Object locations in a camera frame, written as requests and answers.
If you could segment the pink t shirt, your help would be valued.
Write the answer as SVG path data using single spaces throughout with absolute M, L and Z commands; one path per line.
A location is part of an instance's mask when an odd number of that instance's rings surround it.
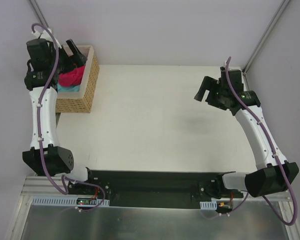
M 66 73 L 60 72 L 58 84 L 60 84 L 64 87 L 65 86 L 69 87 L 72 85 L 74 85 L 74 86 L 81 85 L 84 71 L 85 71 L 85 65 L 82 67 L 78 67 L 70 72 L 66 72 Z

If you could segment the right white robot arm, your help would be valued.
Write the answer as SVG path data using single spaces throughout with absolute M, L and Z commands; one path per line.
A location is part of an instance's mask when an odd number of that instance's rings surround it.
M 215 184 L 215 193 L 224 198 L 234 189 L 256 198 L 287 191 L 299 173 L 298 165 L 289 162 L 279 149 L 266 124 L 257 94 L 244 89 L 241 71 L 226 71 L 224 67 L 220 70 L 218 79 L 203 78 L 194 99 L 232 113 L 245 132 L 257 169 L 251 173 L 223 173 Z

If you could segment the wicker laundry basket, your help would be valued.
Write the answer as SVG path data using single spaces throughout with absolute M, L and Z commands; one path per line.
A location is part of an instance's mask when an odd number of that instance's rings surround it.
M 93 46 L 79 45 L 78 49 L 87 57 L 80 89 L 77 92 L 58 92 L 57 113 L 91 112 L 100 67 Z

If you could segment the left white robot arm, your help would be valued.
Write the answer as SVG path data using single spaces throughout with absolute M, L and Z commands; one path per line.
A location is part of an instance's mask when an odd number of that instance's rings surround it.
M 81 67 L 86 57 L 72 40 L 67 40 L 72 55 L 64 47 L 55 48 L 51 40 L 36 38 L 26 43 L 30 59 L 24 79 L 29 91 L 33 130 L 30 149 L 22 153 L 23 161 L 39 176 L 65 174 L 79 180 L 78 188 L 89 195 L 95 181 L 88 177 L 89 169 L 75 164 L 71 150 L 60 146 L 56 129 L 56 100 L 59 74 Z

